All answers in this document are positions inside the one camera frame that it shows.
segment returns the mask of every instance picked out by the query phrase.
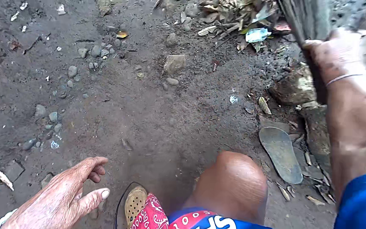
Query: wrinkled hand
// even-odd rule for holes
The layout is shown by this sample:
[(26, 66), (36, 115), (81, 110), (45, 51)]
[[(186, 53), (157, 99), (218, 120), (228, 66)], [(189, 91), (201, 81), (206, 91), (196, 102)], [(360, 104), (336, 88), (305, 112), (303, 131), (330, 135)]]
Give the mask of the wrinkled hand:
[(364, 74), (365, 65), (359, 52), (361, 34), (342, 28), (333, 30), (329, 41), (306, 40), (303, 48), (321, 70), (325, 84), (345, 74)]
[(90, 157), (55, 176), (44, 189), (24, 203), (3, 224), (2, 229), (66, 229), (98, 207), (108, 197), (109, 189), (94, 190), (82, 197), (83, 183), (98, 183), (105, 174), (108, 159)]

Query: debris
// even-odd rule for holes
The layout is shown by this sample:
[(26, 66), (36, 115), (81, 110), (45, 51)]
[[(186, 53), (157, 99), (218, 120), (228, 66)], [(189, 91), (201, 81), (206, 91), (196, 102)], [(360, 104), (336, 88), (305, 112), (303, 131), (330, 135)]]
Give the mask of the debris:
[(317, 200), (309, 195), (306, 195), (306, 198), (308, 200), (310, 200), (313, 204), (315, 204), (316, 206), (319, 206), (319, 205), (326, 205), (325, 203), (321, 202), (320, 200)]
[(271, 115), (272, 114), (272, 112), (270, 111), (270, 109), (268, 107), (268, 104), (266, 103), (265, 98), (259, 97), (258, 104), (259, 104), (259, 106), (261, 107), (262, 111), (265, 114), (268, 114), (268, 115)]
[(57, 14), (59, 15), (63, 15), (63, 14), (66, 14), (66, 12), (64, 11), (64, 5), (61, 4), (58, 8), (57, 8)]
[(250, 29), (245, 35), (245, 40), (248, 43), (261, 42), (265, 40), (270, 34), (272, 33), (268, 32), (268, 29), (266, 28)]
[(133, 147), (131, 146), (131, 144), (129, 143), (128, 140), (126, 139), (121, 139), (122, 142), (122, 146), (124, 147), (124, 149), (128, 150), (128, 151), (132, 151)]
[(282, 185), (280, 185), (277, 181), (276, 181), (276, 184), (278, 185), (278, 188), (281, 190), (281, 193), (282, 193), (283, 197), (285, 197), (286, 201), (290, 201), (289, 194), (287, 194), (287, 191), (285, 190), (285, 188), (283, 188)]
[(12, 184), (12, 182), (7, 178), (7, 176), (3, 173), (3, 172), (1, 172), (0, 171), (0, 180), (4, 183), (4, 184), (6, 184), (12, 191), (14, 190), (13, 189), (13, 184)]
[(12, 17), (11, 17), (11, 21), (15, 21), (18, 18), (19, 15), (19, 11), (17, 11)]

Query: worn sandal sole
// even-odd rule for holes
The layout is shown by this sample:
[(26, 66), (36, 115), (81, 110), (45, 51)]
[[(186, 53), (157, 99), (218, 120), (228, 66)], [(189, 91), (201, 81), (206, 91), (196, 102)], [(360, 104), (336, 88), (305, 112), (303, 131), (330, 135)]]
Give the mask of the worn sandal sole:
[(142, 186), (132, 189), (125, 200), (125, 217), (128, 229), (131, 228), (133, 221), (139, 212), (144, 208), (148, 193)]

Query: finger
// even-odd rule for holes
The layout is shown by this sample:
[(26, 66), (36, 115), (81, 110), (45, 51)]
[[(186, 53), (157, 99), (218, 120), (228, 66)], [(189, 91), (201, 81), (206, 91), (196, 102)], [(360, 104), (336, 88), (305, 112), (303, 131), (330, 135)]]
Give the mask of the finger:
[(92, 180), (94, 183), (98, 183), (101, 181), (101, 177), (96, 172), (91, 172), (88, 175), (88, 178)]
[(83, 217), (89, 214), (92, 210), (96, 209), (98, 205), (109, 196), (109, 189), (102, 188), (94, 190), (78, 201), (76, 208), (76, 214)]

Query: dirt ground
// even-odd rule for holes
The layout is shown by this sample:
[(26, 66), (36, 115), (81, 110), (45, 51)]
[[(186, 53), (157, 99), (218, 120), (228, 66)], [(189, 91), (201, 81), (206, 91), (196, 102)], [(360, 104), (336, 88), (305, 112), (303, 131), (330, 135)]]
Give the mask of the dirt ground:
[[(86, 182), (85, 192), (108, 187), (111, 195), (97, 219), (85, 217), (77, 228), (112, 227), (116, 205), (131, 181), (153, 192), (169, 214), (180, 208), (194, 179), (217, 153), (233, 148), (254, 159), (268, 177), (266, 226), (332, 228), (335, 206), (315, 206), (305, 198), (320, 198), (311, 182), (293, 185), (296, 198), (285, 201), (275, 184), (283, 181), (257, 135), (257, 116), (262, 114), (257, 99), (270, 98), (266, 89), (285, 75), (282, 68), (302, 60), (297, 44), (274, 38), (258, 54), (250, 47), (237, 53), (233, 37), (216, 48), (215, 38), (196, 35), (204, 27), (197, 20), (189, 32), (174, 24), (184, 0), (165, 1), (166, 10), (153, 12), (154, 0), (115, 0), (112, 12), (100, 17), (94, 0), (28, 0), (23, 11), (21, 0), (0, 0), (0, 170), (12, 160), (24, 168), (13, 182), (14, 191), (0, 185), (0, 218), (41, 190), (48, 173), (56, 175), (89, 156), (108, 157), (108, 173), (99, 184)], [(66, 14), (58, 15), (59, 4), (64, 4)], [(17, 11), (18, 18), (11, 22)], [(108, 25), (128, 31), (121, 46), (115, 46), (115, 33)], [(165, 45), (170, 33), (178, 41), (173, 47)], [(10, 50), (14, 40), (21, 47)], [(89, 52), (79, 58), (78, 49), (91, 50), (101, 43), (113, 45), (117, 55), (103, 60)], [(271, 50), (281, 44), (290, 48), (274, 54)], [(187, 66), (171, 75), (179, 84), (165, 90), (169, 76), (162, 70), (171, 54), (184, 54)], [(98, 67), (89, 69), (90, 62)], [(68, 77), (71, 65), (78, 68), (73, 79)], [(63, 92), (67, 96), (61, 99)], [(230, 103), (232, 95), (238, 102)], [(245, 101), (255, 106), (254, 114), (245, 112)], [(35, 116), (36, 104), (46, 107), (45, 117)], [(299, 129), (292, 132), (304, 133), (294, 107), (278, 106), (273, 99), (268, 105), (271, 120), (298, 122)], [(45, 128), (51, 112), (58, 112), (57, 122), (62, 124), (53, 134)], [(23, 150), (33, 138), (35, 145)], [(127, 139), (133, 150), (126, 150), (121, 139)], [(120, 228), (126, 227), (123, 207)]]

